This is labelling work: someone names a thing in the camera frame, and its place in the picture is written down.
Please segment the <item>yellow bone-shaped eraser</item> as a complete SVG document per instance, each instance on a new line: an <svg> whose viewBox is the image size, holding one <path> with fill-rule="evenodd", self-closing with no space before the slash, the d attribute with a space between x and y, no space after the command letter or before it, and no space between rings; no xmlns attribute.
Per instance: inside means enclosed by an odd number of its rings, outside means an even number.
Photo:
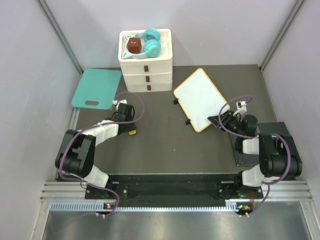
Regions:
<svg viewBox="0 0 320 240"><path fill-rule="evenodd" d="M137 133L136 130L132 130L132 131L129 132L129 135L132 136L132 135L135 135L136 133Z"/></svg>

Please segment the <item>yellow-framed whiteboard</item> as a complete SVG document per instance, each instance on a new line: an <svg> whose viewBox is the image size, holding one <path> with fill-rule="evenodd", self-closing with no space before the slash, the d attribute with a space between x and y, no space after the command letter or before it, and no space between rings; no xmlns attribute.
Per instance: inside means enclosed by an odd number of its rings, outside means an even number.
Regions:
<svg viewBox="0 0 320 240"><path fill-rule="evenodd" d="M208 117L230 110L230 105L224 106L227 100L203 68L198 68L186 78L173 94L197 133L211 125Z"/></svg>

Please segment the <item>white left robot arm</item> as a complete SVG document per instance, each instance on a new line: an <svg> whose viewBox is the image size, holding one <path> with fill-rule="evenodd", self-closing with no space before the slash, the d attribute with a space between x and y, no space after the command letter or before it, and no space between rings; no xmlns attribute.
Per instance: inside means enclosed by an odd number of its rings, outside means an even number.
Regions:
<svg viewBox="0 0 320 240"><path fill-rule="evenodd" d="M128 133L134 135L137 127L133 122L135 108L125 100L116 105L116 111L90 129L68 130L60 145L55 167L96 186L102 198L109 198L114 191L109 176L94 165L96 146L108 139Z"/></svg>

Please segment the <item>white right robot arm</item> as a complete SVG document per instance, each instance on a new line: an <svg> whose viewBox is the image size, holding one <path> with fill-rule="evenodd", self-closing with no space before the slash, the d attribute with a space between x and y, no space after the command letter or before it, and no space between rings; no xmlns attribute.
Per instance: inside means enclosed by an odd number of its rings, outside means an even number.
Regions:
<svg viewBox="0 0 320 240"><path fill-rule="evenodd" d="M258 160L255 166L235 177L233 192L237 197L245 198L252 188L301 175L302 161L292 136L258 132L258 119L250 114L242 117L239 113L227 111L209 116L208 120L216 128L229 133L236 160Z"/></svg>

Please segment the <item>teal cutting board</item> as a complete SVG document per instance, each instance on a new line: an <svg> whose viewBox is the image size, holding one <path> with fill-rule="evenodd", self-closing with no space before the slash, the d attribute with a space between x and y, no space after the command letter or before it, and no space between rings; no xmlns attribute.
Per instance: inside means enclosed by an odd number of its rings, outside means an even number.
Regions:
<svg viewBox="0 0 320 240"><path fill-rule="evenodd" d="M113 106L122 73L88 68L83 72L71 104L75 108L108 110Z"/></svg>

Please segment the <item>white three-drawer storage box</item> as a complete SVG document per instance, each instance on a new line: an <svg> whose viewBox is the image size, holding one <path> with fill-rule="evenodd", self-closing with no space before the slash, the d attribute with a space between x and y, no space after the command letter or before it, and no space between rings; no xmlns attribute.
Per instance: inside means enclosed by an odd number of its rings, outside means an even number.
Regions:
<svg viewBox="0 0 320 240"><path fill-rule="evenodd" d="M160 33L160 54L155 58L122 59L125 52L125 36L146 30L126 30L119 34L118 61L127 90L135 93L165 92L173 86L173 46L169 29L156 29Z"/></svg>

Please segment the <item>black notebook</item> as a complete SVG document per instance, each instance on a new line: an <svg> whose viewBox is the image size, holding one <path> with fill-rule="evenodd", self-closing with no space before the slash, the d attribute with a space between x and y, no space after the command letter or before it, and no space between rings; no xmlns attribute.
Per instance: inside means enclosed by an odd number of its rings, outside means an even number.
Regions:
<svg viewBox="0 0 320 240"><path fill-rule="evenodd" d="M272 134L276 133L279 135L290 135L290 132L286 124L282 122L258 122L257 123L257 134ZM237 137L229 133L231 140L232 151L237 167L254 167L259 163L259 156L255 154L244 154L236 150Z"/></svg>

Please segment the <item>dark red cube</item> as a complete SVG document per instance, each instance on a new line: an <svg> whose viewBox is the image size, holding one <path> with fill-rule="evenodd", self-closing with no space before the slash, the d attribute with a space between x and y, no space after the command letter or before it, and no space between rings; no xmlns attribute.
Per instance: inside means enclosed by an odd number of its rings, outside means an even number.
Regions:
<svg viewBox="0 0 320 240"><path fill-rule="evenodd" d="M142 50L141 39L137 37L130 37L127 42L127 49L131 54L140 54Z"/></svg>

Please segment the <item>teal cat-ear headphones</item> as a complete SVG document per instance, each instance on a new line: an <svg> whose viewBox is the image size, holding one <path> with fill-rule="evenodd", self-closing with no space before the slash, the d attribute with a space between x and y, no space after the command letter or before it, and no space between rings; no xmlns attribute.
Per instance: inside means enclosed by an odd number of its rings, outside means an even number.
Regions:
<svg viewBox="0 0 320 240"><path fill-rule="evenodd" d="M127 49L128 40L131 37L140 38L142 49L139 54L130 53ZM144 32L135 33L134 35L128 35L125 39L125 51L122 54L122 59L136 59L143 60L147 58L156 58L161 53L160 39L161 35L155 28L149 28Z"/></svg>

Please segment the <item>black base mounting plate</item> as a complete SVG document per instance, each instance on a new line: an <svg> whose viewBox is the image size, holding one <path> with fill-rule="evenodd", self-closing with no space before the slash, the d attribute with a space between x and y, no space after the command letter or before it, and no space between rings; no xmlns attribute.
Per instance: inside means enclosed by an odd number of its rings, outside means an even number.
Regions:
<svg viewBox="0 0 320 240"><path fill-rule="evenodd" d="M235 190L230 183L221 184L215 182L129 182L112 184L109 187L116 192L122 200L137 199L138 197L208 197L214 200L220 199L261 199L262 190L243 189Z"/></svg>

